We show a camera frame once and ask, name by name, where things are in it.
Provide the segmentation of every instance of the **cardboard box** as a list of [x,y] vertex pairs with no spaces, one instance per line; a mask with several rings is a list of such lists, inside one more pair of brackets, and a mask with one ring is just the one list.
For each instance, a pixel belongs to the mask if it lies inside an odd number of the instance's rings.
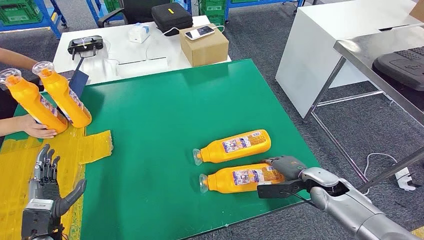
[[424,22],[424,0],[419,0],[409,15]]
[[[211,28],[215,27],[214,24],[208,24],[208,26]],[[186,32],[201,27],[203,26],[186,28],[179,31],[181,49],[190,64],[196,67],[226,61],[229,42],[218,28],[215,28],[215,33],[196,40],[190,40],[184,35]]]

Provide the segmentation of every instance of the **white desk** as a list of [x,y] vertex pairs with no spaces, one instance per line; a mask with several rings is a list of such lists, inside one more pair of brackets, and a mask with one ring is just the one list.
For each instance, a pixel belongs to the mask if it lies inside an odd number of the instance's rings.
[[[206,16],[193,17],[194,27],[209,23]],[[118,61],[120,64],[143,61],[146,59],[145,51],[147,47],[148,58],[166,57],[168,68],[152,69],[145,67],[145,69],[138,70],[138,76],[192,67],[181,51],[180,36],[164,36],[156,28],[157,26],[154,22],[148,22],[147,24],[149,24],[151,35],[143,43],[135,43],[128,40],[128,31],[132,28],[132,25],[64,32],[54,56],[55,70],[57,72],[75,70],[80,61],[80,56],[77,54],[75,55],[75,60],[72,60],[72,55],[68,53],[69,42],[73,39],[93,35],[99,35],[105,40],[103,41],[103,49],[99,50],[96,56],[86,58],[82,62],[80,70],[89,76],[87,85],[127,78],[117,74],[116,66]]]
[[[353,0],[300,7],[275,79],[302,118],[310,110],[341,55],[337,40],[379,33],[379,29],[421,23],[410,16],[411,0]],[[331,88],[368,81],[347,61]]]

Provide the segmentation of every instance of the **human hand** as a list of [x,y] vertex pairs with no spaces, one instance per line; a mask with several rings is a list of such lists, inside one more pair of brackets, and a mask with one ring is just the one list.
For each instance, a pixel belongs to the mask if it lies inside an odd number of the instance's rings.
[[18,116],[16,118],[17,118],[18,128],[30,136],[33,136],[39,139],[52,139],[55,135],[57,135],[56,130],[46,129],[47,128],[46,125],[38,124],[34,120],[34,118],[29,114]]

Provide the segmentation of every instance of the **yellow mat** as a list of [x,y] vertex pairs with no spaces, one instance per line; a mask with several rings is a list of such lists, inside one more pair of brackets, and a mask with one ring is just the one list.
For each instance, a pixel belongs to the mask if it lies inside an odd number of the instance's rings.
[[[28,203],[28,183],[34,175],[36,156],[45,144],[60,156],[57,181],[62,197],[84,177],[84,164],[112,154],[111,131],[85,136],[85,128],[68,129],[51,139],[8,139],[0,151],[0,240],[21,239],[22,210]],[[79,238],[82,220],[82,198],[62,216],[63,231],[72,239]]]
[[414,231],[412,231],[412,234],[419,237],[420,239],[424,239],[424,226],[415,229]]

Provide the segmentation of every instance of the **blue metal frame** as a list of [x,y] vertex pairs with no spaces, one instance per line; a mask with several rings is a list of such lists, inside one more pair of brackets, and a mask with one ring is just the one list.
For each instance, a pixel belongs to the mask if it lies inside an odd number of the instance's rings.
[[[97,21],[107,15],[109,12],[106,9],[106,5],[101,3],[100,0],[94,0],[95,6],[93,5],[93,0],[85,0],[87,2],[88,8],[90,9],[91,15],[93,16],[94,22],[97,24]],[[184,7],[190,14],[192,14],[192,1],[187,0],[187,3],[184,3],[184,0],[173,0],[174,2],[179,3]],[[118,14],[109,19],[109,21],[116,21],[124,19],[122,14]]]
[[[0,21],[0,32],[50,27],[50,29],[56,35],[56,39],[61,39],[62,34],[58,29],[59,22],[62,22],[62,26],[64,26],[65,28],[67,28],[68,26],[66,19],[63,16],[61,10],[59,9],[59,6],[56,1],[50,0],[51,4],[53,5],[53,8],[46,8],[46,5],[44,4],[43,0],[34,0],[34,2],[35,4],[37,4],[38,8],[40,9],[40,12],[43,15],[41,22],[4,26]],[[57,14],[57,17],[52,20],[51,18],[54,13]]]
[[[287,3],[291,1],[292,0],[258,0],[258,1],[251,1],[251,2],[232,3],[231,0],[226,0],[225,21],[228,21],[229,10],[232,8],[249,7],[249,6],[262,5],[262,4]],[[298,0],[297,7],[302,7],[304,1],[305,0]]]

